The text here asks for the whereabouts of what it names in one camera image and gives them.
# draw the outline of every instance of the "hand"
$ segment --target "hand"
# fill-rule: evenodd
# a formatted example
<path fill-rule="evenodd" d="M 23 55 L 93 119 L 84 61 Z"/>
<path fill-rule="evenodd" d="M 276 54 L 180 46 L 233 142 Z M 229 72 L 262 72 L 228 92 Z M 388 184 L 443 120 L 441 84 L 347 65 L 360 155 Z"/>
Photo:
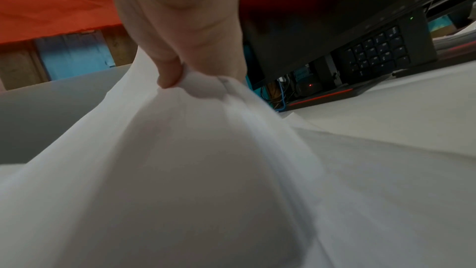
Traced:
<path fill-rule="evenodd" d="M 152 58 L 168 88 L 183 67 L 240 81 L 246 76 L 238 0 L 114 0 L 131 37 Z"/>

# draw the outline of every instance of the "orange curtain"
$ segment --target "orange curtain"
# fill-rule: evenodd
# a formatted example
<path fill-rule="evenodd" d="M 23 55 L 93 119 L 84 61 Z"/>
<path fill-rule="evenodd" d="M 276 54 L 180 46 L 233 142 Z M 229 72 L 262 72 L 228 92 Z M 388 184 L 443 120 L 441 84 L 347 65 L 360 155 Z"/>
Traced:
<path fill-rule="evenodd" d="M 0 43 L 117 24 L 113 0 L 0 0 Z"/>

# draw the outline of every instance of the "wooden wall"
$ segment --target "wooden wall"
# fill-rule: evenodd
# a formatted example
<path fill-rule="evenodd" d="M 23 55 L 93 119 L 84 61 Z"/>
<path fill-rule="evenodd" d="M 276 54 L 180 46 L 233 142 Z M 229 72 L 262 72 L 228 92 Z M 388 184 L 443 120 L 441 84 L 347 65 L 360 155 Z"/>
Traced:
<path fill-rule="evenodd" d="M 132 63 L 137 44 L 123 26 L 101 30 L 116 66 Z M 0 45 L 0 91 L 49 81 L 33 41 Z"/>

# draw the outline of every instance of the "computer monitor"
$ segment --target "computer monitor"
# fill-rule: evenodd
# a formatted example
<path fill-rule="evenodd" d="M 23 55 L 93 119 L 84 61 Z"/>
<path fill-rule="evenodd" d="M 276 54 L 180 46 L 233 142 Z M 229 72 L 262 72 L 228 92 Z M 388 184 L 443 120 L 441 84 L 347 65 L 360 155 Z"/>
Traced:
<path fill-rule="evenodd" d="M 257 89 L 431 1 L 332 0 L 324 10 L 250 11 L 241 18 L 249 80 Z"/>

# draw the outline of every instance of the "red edge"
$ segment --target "red edge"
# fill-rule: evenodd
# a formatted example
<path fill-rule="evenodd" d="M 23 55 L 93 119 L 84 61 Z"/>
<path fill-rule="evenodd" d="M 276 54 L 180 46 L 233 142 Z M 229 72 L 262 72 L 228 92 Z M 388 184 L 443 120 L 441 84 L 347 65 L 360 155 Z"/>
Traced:
<path fill-rule="evenodd" d="M 346 93 L 346 92 L 349 92 L 349 91 L 352 91 L 352 90 L 353 90 L 353 88 L 343 90 L 343 91 L 334 92 L 334 93 L 331 93 L 331 94 L 321 95 L 321 96 L 318 96 L 318 97 L 315 97 L 315 98 L 312 98 L 312 99 L 309 99 L 309 100 L 300 101 L 300 102 L 297 102 L 297 103 L 292 103 L 292 104 L 289 104 L 288 106 L 294 106 L 294 105 L 297 105 L 297 104 L 307 103 L 307 102 L 315 101 L 315 100 L 322 99 L 322 98 L 325 98 L 325 97 L 328 97 L 328 96 L 333 96 L 333 95 L 337 95 L 337 94 L 341 94 L 341 93 Z"/>

